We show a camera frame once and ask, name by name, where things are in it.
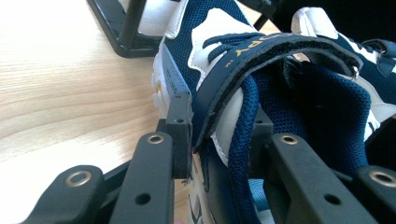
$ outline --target black plastic frame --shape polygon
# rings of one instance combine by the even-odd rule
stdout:
[[[131,0],[127,13],[118,0],[87,0],[114,51],[123,58],[152,57],[161,36],[139,34],[146,0]]]

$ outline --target athletic shoe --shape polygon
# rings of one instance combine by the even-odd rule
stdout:
[[[375,118],[382,122],[396,114],[396,43],[380,39],[355,43],[337,32],[320,7],[298,10],[291,30],[299,35],[327,38],[358,55],[364,66],[356,82],[370,93]]]
[[[154,60],[160,117],[186,92],[193,117],[190,223],[272,223],[262,179],[248,179],[257,111],[274,133],[308,141],[333,169],[353,175],[367,165],[365,89],[322,65],[291,58],[310,52],[356,76],[360,60],[333,42],[293,34],[263,35],[233,0],[182,0]]]

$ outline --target velcro strap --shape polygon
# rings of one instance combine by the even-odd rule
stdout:
[[[378,49],[382,56],[396,58],[396,43],[394,42],[383,39],[372,39],[364,41],[362,44],[373,49]]]
[[[351,77],[362,66],[357,56],[326,39],[293,34],[250,38],[218,61],[192,100],[194,151],[214,132],[223,109],[249,74],[295,53],[320,55],[330,67]]]

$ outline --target wooden surface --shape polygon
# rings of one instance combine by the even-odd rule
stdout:
[[[24,220],[60,172],[106,173],[154,131],[153,58],[115,54],[84,0],[0,0],[0,50],[0,223]],[[176,182],[175,219],[186,220]]]

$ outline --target mounting hole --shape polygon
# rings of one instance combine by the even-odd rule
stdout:
[[[396,188],[396,178],[384,172],[372,171],[369,176],[378,184],[390,188]]]
[[[163,142],[163,136],[158,134],[152,135],[148,138],[148,142],[150,144],[160,144]]]
[[[71,188],[79,187],[90,181],[92,177],[91,172],[89,171],[77,171],[70,176],[68,176],[65,180],[66,185]]]
[[[341,204],[340,199],[338,199],[337,197],[335,197],[332,194],[325,194],[324,195],[324,199],[328,202],[328,203],[332,203],[334,205],[339,205]]]
[[[280,140],[288,145],[296,145],[298,143],[297,138],[290,135],[283,135],[282,137],[280,137]]]
[[[151,200],[151,197],[149,196],[149,194],[141,193],[136,196],[136,198],[134,199],[134,202],[139,205],[144,205],[146,203],[149,203],[150,200]]]

